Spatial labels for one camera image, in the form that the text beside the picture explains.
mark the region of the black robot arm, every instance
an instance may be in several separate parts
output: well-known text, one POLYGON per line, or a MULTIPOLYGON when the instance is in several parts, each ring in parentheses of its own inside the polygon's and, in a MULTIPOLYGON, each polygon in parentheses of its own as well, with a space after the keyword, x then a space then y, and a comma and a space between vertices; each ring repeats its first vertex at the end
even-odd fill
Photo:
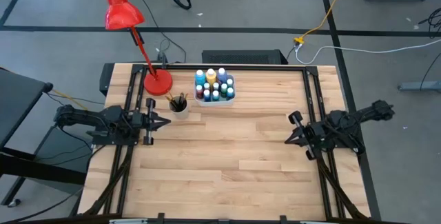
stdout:
POLYGON ((61 129, 75 124, 95 127, 94 131, 86 133, 93 137, 92 142, 96 145, 136 145, 140 130, 145 129, 148 136, 144 138, 144 144, 152 145, 150 131, 157 131, 171 122, 153 112, 154 106, 155 100, 147 99, 147 114, 144 114, 136 110, 125 111, 119 105, 100 112, 77 110, 71 105, 64 105, 58 108, 54 121, 61 129))

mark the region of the power cord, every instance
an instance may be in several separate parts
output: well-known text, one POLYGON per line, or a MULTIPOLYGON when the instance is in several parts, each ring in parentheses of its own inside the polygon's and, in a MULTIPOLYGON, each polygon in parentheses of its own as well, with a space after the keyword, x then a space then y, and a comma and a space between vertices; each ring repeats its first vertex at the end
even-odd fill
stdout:
POLYGON ((86 142, 85 140, 83 140, 82 138, 79 138, 79 137, 77 137, 77 136, 74 136, 74 135, 72 135, 72 134, 69 134, 68 132, 64 131, 62 128, 59 128, 59 130, 62 131, 63 133, 65 133, 65 134, 67 134, 68 136, 71 136, 72 138, 77 139, 77 140, 83 142, 83 143, 89 148, 89 150, 92 151, 92 148, 90 148, 89 143, 87 143, 87 142, 86 142))
POLYGON ((441 30, 441 8, 438 8, 437 10, 433 11, 432 14, 429 15, 429 18, 422 20, 418 23, 418 25, 423 24, 425 22, 429 23, 429 33, 432 32, 432 28, 436 29, 436 33, 439 33, 441 30))
POLYGON ((300 47, 302 46, 302 44, 305 43, 305 37, 306 37, 308 34, 310 34, 310 33, 314 32, 314 31, 320 29, 321 27, 323 27, 323 25, 325 24, 325 21, 326 21, 326 19, 328 18, 329 14, 331 14, 332 8, 334 7, 334 4, 336 4, 336 2, 337 2, 337 0, 333 0, 333 1, 332 1, 332 4, 331 4, 331 6, 329 7, 328 12, 327 12, 326 15, 325 15, 325 18, 323 18, 322 23, 321 23, 319 26, 317 26, 316 28, 311 29, 310 31, 308 31, 308 32, 306 32, 306 33, 304 33, 301 37, 296 37, 296 38, 294 38, 294 41, 295 41, 296 45, 299 47, 298 49, 300 49, 300 47))
POLYGON ((84 110, 88 110, 83 104, 79 103, 77 100, 73 99, 71 96, 66 95, 64 93, 61 93, 58 90, 52 90, 52 91, 57 93, 60 96, 64 96, 65 98, 71 100, 72 102, 76 103, 78 106, 82 107, 84 110))
POLYGON ((429 73, 429 71, 432 68, 433 64, 438 60, 440 55, 441 55, 441 53, 433 60, 432 64, 429 66, 429 69, 427 69, 426 74, 424 74, 424 77, 422 78, 421 84, 420 84, 420 91, 422 90, 422 84, 424 83, 424 80, 426 79, 427 74, 429 73))
MULTIPOLYGON (((46 94, 48 94, 48 95, 50 95, 50 96, 61 97, 61 98, 67 99, 67 97, 65 97, 65 96, 59 96, 59 95, 50 94, 50 93, 46 93, 46 94)), ((79 97, 73 97, 73 96, 71 96, 71 97, 72 97, 72 99, 75 99, 75 100, 86 101, 86 102, 89 102, 89 103, 95 103, 95 104, 101 104, 101 105, 104 105, 104 103, 100 103, 100 102, 96 102, 96 101, 91 101, 91 100, 82 99, 82 98, 79 98, 79 97)))
POLYGON ((59 153, 59 154, 57 154, 57 155, 54 155, 54 156, 45 157, 45 158, 40 158, 40 159, 36 159, 36 160, 34 160, 34 162, 42 161, 42 160, 45 160, 45 159, 55 159, 56 157, 61 156, 61 155, 63 155, 63 154, 71 154, 71 153, 74 153, 74 152, 76 152, 76 151, 82 149, 82 148, 85 147, 85 146, 86 146, 86 145, 83 145, 83 146, 78 147, 77 149, 72 150, 72 151, 69 151, 69 152, 61 152, 61 153, 59 153))
MULTIPOLYGON (((142 0, 145 7, 147 7, 147 9, 149 10, 150 15, 152 16, 152 20, 154 22, 154 25, 159 28, 158 23, 156 22, 156 19, 153 16, 152 10, 150 10, 150 7, 148 6, 148 4, 145 2, 145 0, 142 0)), ((187 52, 184 50, 184 48, 182 48, 180 45, 176 44, 176 42, 172 41, 167 35, 164 34, 164 32, 160 32, 166 39, 168 39, 171 43, 173 43, 173 45, 175 45, 176 47, 178 47, 179 49, 181 49, 184 52, 184 63, 187 63, 187 52)))
POLYGON ((62 106, 64 106, 64 103, 62 103, 62 102, 60 102, 59 100, 56 100, 55 98, 52 97, 52 96, 55 96, 55 95, 53 95, 53 94, 49 94, 49 93, 46 93, 46 94, 47 94, 47 96, 48 96, 50 99, 52 99, 52 100, 54 100, 54 101, 60 103, 62 106))
POLYGON ((38 215, 40 215, 40 214, 42 214, 42 213, 45 213, 45 212, 47 212, 47 211, 49 211, 49 210, 51 210, 51 209, 53 209, 53 208, 55 208, 55 207, 57 207, 57 206, 63 204, 64 202, 66 202, 67 200, 69 200, 69 198, 71 198, 71 197, 73 197, 74 195, 78 194, 78 193, 81 192, 82 190, 83 190, 83 187, 81 187, 79 190, 77 190, 75 193, 69 195, 69 196, 66 197, 65 199, 59 201, 58 203, 56 203, 56 204, 54 204, 54 205, 52 205, 52 206, 50 206, 50 207, 48 207, 48 208, 46 208, 46 209, 44 209, 44 210, 41 210, 41 211, 39 211, 39 212, 37 212, 37 213, 31 214, 31 215, 28 215, 28 216, 24 216, 24 217, 21 217, 21 218, 17 218, 17 219, 15 219, 15 220, 6 221, 6 222, 4 222, 4 223, 2 223, 2 224, 18 223, 18 222, 20 222, 20 221, 24 221, 24 220, 29 219, 29 218, 32 218, 32 217, 34 217, 34 216, 38 216, 38 215))
MULTIPOLYGON (((90 155, 90 158, 88 159, 88 163, 87 163, 87 168, 89 168, 90 160, 92 159, 92 157, 93 157, 97 152, 101 151, 101 149, 103 149, 104 147, 105 147, 105 145, 102 145, 100 148, 96 149, 95 152, 92 153, 92 155, 90 155)), ((86 157, 86 156, 89 156, 89 154, 84 154, 84 155, 82 155, 82 156, 78 156, 78 157, 73 158, 73 159, 68 159, 68 160, 65 160, 65 161, 62 161, 62 162, 53 163, 53 164, 48 164, 48 165, 60 165, 60 164, 64 164, 64 163, 67 163, 67 162, 70 162, 70 161, 74 161, 74 160, 77 160, 77 159, 84 158, 84 157, 86 157)))
POLYGON ((427 47, 428 45, 433 45, 433 44, 438 43, 438 42, 440 42, 440 41, 441 41, 441 39, 439 39, 439 40, 437 40, 437 41, 432 41, 431 43, 427 43, 427 44, 424 44, 424 45, 414 45, 414 46, 409 46, 409 47, 405 47, 405 48, 398 48, 398 49, 394 49, 394 50, 386 50, 386 51, 369 51, 369 50, 361 50, 361 49, 354 49, 354 48, 341 48, 341 47, 336 47, 336 46, 332 46, 332 45, 326 45, 326 46, 324 46, 324 47, 321 47, 321 48, 317 51, 317 53, 316 53, 316 55, 314 56, 314 58, 313 58, 311 61, 309 61, 309 62, 301 61, 301 60, 298 58, 298 50, 300 49, 299 46, 295 46, 295 47, 294 47, 294 50, 295 50, 295 52, 296 52, 296 59, 297 59, 297 61, 300 62, 300 63, 302 63, 302 64, 304 64, 304 65, 309 65, 309 64, 313 63, 313 62, 316 60, 318 54, 319 54, 323 49, 325 49, 325 48, 333 48, 333 49, 340 49, 340 50, 347 50, 347 51, 354 51, 354 52, 367 52, 367 53, 372 53, 372 54, 384 54, 384 53, 398 52, 398 51, 409 50, 409 49, 414 49, 414 48, 424 48, 424 47, 427 47))

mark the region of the white plastic tray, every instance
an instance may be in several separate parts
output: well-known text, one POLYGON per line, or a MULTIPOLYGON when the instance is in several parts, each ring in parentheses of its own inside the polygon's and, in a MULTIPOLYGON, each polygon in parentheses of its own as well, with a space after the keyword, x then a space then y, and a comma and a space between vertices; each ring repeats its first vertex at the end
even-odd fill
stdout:
POLYGON ((234 102, 234 99, 237 96, 237 92, 236 92, 236 80, 234 80, 233 75, 228 74, 227 75, 228 79, 233 79, 233 90, 234 90, 234 96, 232 99, 227 100, 226 97, 222 97, 221 96, 221 92, 219 91, 219 101, 209 101, 206 102, 204 101, 204 99, 198 99, 198 97, 196 96, 196 82, 194 82, 194 87, 193 87, 193 91, 194 91, 194 99, 196 99, 196 102, 202 106, 202 107, 212 107, 212 106, 226 106, 226 105, 231 105, 234 102))

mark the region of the paint bottle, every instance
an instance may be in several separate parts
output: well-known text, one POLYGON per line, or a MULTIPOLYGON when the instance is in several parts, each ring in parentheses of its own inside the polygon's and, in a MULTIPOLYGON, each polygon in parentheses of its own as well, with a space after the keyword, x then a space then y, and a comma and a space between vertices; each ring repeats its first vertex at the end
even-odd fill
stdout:
POLYGON ((227 72, 225 71, 224 68, 219 68, 219 70, 218 70, 218 80, 221 83, 226 83, 227 82, 227 72))
POLYGON ((228 87, 233 87, 233 79, 228 79, 227 85, 228 85, 228 87))
POLYGON ((210 90, 209 83, 204 83, 204 90, 210 90))
POLYGON ((213 83, 213 90, 219 91, 219 83, 217 83, 217 82, 213 83))
POLYGON ((209 95, 209 90, 204 90, 204 100, 210 101, 211 96, 209 95))
POLYGON ((219 91, 213 91, 213 101, 219 101, 219 91))
POLYGON ((205 78, 210 85, 213 85, 213 83, 216 82, 216 72, 211 68, 208 69, 207 73, 205 74, 205 78))
POLYGON ((196 86, 196 97, 202 99, 204 97, 204 91, 202 90, 201 85, 196 86))
POLYGON ((196 85, 204 85, 205 83, 205 74, 202 70, 197 70, 196 74, 194 75, 194 80, 196 82, 196 85))
POLYGON ((234 90, 233 88, 228 88, 227 90, 227 100, 230 100, 234 97, 234 90))
POLYGON ((227 84, 226 83, 223 83, 222 85, 221 85, 221 87, 220 87, 220 95, 222 96, 222 97, 227 97, 227 84))

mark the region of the black metal frame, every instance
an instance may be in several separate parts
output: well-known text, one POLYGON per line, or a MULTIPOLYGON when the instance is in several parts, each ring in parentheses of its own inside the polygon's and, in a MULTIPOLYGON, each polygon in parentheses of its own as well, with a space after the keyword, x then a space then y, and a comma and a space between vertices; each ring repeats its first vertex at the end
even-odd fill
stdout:
MULTIPOLYGON (((15 32, 112 32, 103 27, 66 27, 66 26, 6 26, 5 22, 10 16, 12 10, 17 4, 18 0, 11 0, 8 7, 0 18, 0 31, 15 31, 15 32)), ((325 11, 329 9, 329 0, 323 0, 325 11)), ((339 46, 339 35, 343 36, 362 36, 362 37, 441 37, 441 32, 414 32, 414 31, 369 31, 369 30, 337 30, 332 12, 328 16, 329 30, 317 30, 312 34, 331 35, 334 46, 339 46)), ((301 28, 179 28, 179 27, 161 27, 161 28, 139 28, 140 32, 193 32, 193 33, 260 33, 260 34, 303 34, 308 29, 301 28)), ((117 30, 113 32, 126 32, 125 30, 117 30)), ((355 101, 349 84, 349 77, 346 71, 343 55, 339 50, 336 50, 338 60, 338 69, 340 72, 343 90, 345 92, 348 108, 350 112, 356 111, 355 101)), ((114 164, 119 164, 119 156, 121 148, 115 151, 114 164)), ((363 154, 358 157, 358 162, 361 167, 363 181, 367 192, 369 202, 369 209, 373 219, 380 220, 380 210, 378 207, 375 190, 373 187, 372 176, 369 168, 367 155, 363 154)))
MULTIPOLYGON (((155 68, 160 68, 160 66, 161 65, 154 65, 155 68)), ((234 71, 234 70, 260 70, 260 71, 263 71, 263 70, 266 70, 266 71, 301 72, 302 76, 303 76, 303 82, 305 85, 305 97, 306 97, 307 105, 308 105, 309 118, 311 119, 311 121, 315 121, 316 118, 315 118, 315 112, 314 112, 314 101, 312 99, 311 86, 310 86, 310 82, 309 82, 309 77, 312 76, 312 78, 314 80, 314 87, 316 89, 316 96, 317 96, 317 102, 318 102, 318 106, 319 106, 320 116, 321 116, 321 118, 324 118, 324 116, 325 116, 325 105, 324 105, 323 99, 322 99, 320 81, 318 78, 318 70, 317 70, 317 67, 315 67, 315 66, 305 67, 305 66, 286 66, 286 65, 214 65, 214 64, 185 65, 185 64, 171 64, 171 65, 167 65, 166 69, 168 69, 168 70, 206 70, 209 68, 218 69, 220 67, 225 68, 226 70, 229 70, 229 71, 234 71)), ((131 75, 130 75, 130 82, 129 82, 129 85, 127 88, 127 96, 125 99, 125 110, 130 110, 130 102, 132 100, 132 95, 133 95, 133 91, 134 91, 136 74, 140 71, 141 71, 141 78, 140 78, 138 94, 136 97, 135 109, 139 110, 141 108, 141 101, 142 101, 142 96, 143 96, 143 91, 144 91, 143 80, 145 78, 145 75, 147 74, 147 70, 148 70, 147 66, 143 65, 143 64, 134 64, 132 66, 132 71, 131 71, 131 75)), ((128 156, 128 159, 130 159, 130 160, 132 159, 133 149, 134 149, 133 146, 129 146, 127 148, 126 156, 128 156)), ((114 161, 112 164, 112 171, 111 171, 111 175, 110 175, 111 179, 115 176, 116 169, 119 166, 119 159, 121 157, 121 150, 122 150, 121 146, 116 147, 115 157, 114 157, 114 161)), ((328 153, 328 155, 329 155, 329 170, 332 173, 333 177, 338 182, 338 172, 336 169, 334 154, 332 152, 330 152, 330 153, 328 153)), ((129 170, 126 170, 124 175, 122 176, 122 179, 121 179, 122 184, 121 184, 120 195, 119 195, 119 199, 118 199, 118 203, 117 203, 117 210, 116 210, 117 214, 123 213, 129 173, 130 173, 129 170)), ((333 218, 333 216, 332 216, 332 211, 331 211, 331 204, 329 201, 327 181, 326 181, 324 174, 320 170, 318 170, 318 173, 319 173, 319 178, 320 178, 320 190, 322 193, 323 206, 325 209, 325 216, 326 216, 326 219, 328 220, 328 219, 333 218)), ((110 195, 110 197, 104 203, 104 206, 105 206, 104 207, 104 214, 109 214, 110 205, 112 202, 111 196, 112 195, 110 195)), ((344 218, 345 217, 345 209, 343 207, 341 200, 338 198, 337 194, 336 194, 336 200, 337 200, 337 207, 338 207, 338 217, 344 218)))

